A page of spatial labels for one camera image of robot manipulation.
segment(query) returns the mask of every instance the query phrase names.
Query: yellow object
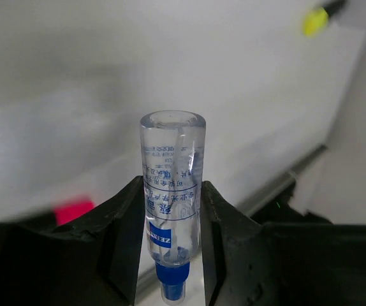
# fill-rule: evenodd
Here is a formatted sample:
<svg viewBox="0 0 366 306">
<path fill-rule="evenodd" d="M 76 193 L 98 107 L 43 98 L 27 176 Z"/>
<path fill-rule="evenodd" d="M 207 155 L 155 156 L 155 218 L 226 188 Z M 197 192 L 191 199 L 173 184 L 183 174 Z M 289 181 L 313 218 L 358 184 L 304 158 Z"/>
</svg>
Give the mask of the yellow object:
<svg viewBox="0 0 366 306">
<path fill-rule="evenodd" d="M 329 23 L 329 14 L 324 8 L 316 8 L 309 12 L 304 20 L 304 34 L 308 37 L 315 36 Z"/>
</svg>

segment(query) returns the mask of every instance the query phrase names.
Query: pink object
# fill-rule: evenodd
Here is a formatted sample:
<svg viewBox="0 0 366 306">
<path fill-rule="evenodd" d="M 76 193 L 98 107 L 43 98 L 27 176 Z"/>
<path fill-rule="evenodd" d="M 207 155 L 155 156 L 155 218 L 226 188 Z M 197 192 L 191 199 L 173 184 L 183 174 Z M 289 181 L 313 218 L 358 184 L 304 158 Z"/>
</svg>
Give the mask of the pink object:
<svg viewBox="0 0 366 306">
<path fill-rule="evenodd" d="M 54 208 L 57 225 L 66 224 L 89 212 L 94 207 L 94 202 L 90 198 L 78 198 L 67 201 L 65 204 Z"/>
</svg>

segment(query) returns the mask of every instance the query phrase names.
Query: clear plastic bottle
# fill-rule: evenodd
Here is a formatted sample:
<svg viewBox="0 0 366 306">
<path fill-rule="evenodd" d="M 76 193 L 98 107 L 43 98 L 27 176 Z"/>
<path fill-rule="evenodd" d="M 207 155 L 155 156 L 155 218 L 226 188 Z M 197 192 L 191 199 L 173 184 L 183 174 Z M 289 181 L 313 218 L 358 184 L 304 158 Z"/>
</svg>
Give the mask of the clear plastic bottle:
<svg viewBox="0 0 366 306">
<path fill-rule="evenodd" d="M 200 192 L 206 122 L 165 110 L 140 121 L 146 231 L 162 298 L 180 305 L 200 243 Z"/>
</svg>

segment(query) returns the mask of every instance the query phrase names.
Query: brand logo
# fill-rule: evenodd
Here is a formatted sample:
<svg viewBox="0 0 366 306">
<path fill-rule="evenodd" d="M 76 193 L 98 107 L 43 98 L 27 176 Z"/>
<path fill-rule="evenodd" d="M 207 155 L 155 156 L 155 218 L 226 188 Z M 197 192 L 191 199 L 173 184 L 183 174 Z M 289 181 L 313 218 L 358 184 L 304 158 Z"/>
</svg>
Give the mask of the brand logo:
<svg viewBox="0 0 366 306">
<path fill-rule="evenodd" d="M 151 222 L 149 223 L 149 235 L 150 240 L 160 247 L 166 247 L 170 249 L 172 247 L 172 230 L 161 229 L 155 227 Z"/>
<path fill-rule="evenodd" d="M 153 238 L 153 239 L 156 239 L 156 240 L 159 240 L 160 242 L 164 242 L 166 244 L 169 244 L 170 243 L 170 238 L 165 238 L 165 237 L 159 237 L 157 236 L 155 233 L 150 233 L 150 236 Z"/>
</svg>

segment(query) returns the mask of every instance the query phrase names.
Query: bottle label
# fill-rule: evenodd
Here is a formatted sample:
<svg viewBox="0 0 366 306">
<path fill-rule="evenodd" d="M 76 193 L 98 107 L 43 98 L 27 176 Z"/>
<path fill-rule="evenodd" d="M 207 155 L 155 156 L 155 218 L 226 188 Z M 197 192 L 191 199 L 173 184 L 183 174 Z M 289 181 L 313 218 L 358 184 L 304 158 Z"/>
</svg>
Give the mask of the bottle label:
<svg viewBox="0 0 366 306">
<path fill-rule="evenodd" d="M 154 244 L 160 247 L 172 248 L 172 230 L 171 229 L 161 229 L 155 227 L 151 222 L 149 222 L 150 240 Z"/>
</svg>

